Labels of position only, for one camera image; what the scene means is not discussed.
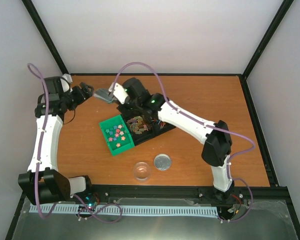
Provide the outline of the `metal scoop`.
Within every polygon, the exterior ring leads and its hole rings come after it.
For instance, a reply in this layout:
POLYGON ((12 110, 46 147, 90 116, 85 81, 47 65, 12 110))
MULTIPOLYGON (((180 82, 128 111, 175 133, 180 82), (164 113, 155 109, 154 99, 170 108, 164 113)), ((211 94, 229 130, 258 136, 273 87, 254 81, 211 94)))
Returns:
POLYGON ((98 88, 93 96, 107 104, 112 104, 116 101, 114 95, 107 88, 98 88))

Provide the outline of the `black plastic bin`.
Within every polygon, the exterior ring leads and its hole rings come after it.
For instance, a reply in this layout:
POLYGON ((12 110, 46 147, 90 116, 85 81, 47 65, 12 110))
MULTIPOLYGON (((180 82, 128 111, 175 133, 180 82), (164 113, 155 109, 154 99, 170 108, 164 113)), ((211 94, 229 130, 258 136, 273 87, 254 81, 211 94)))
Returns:
POLYGON ((176 128, 174 125, 156 118, 151 118, 150 122, 146 122, 146 118, 141 114, 126 116, 121 113, 120 116, 128 128, 135 146, 176 128))

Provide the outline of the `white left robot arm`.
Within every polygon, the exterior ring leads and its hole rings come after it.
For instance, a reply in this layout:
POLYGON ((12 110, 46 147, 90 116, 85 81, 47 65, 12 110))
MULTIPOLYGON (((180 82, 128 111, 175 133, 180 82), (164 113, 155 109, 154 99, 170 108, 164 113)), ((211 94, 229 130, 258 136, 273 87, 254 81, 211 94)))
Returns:
POLYGON ((94 195, 87 175, 67 178, 58 170, 58 143, 65 113, 75 111, 94 91, 84 82, 74 87, 71 83, 67 74, 46 77, 44 93, 37 99, 34 152, 27 172, 18 176, 19 186, 33 205, 67 201, 74 194, 86 202, 94 195))

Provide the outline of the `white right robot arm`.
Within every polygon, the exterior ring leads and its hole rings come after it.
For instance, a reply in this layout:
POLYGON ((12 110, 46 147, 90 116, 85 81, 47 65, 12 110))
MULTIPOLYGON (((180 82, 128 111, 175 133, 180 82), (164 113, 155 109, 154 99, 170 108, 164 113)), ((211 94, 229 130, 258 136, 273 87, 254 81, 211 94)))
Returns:
POLYGON ((229 174, 232 139, 228 125, 220 120, 215 123, 188 112, 175 104, 163 93, 150 94, 137 78, 130 78, 123 84, 114 83, 109 91, 117 103, 117 109, 124 120, 141 117, 149 129, 143 142, 178 128, 194 137, 202 145, 201 158, 211 167, 213 190, 211 197, 225 202, 234 187, 229 174))

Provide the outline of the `green plastic bin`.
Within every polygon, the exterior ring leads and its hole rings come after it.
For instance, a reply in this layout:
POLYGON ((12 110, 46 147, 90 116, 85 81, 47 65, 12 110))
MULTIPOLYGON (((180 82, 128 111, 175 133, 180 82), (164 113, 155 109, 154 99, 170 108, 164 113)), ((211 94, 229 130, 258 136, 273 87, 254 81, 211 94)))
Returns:
POLYGON ((121 115, 101 121, 99 127, 112 156, 135 147, 130 131, 121 115))

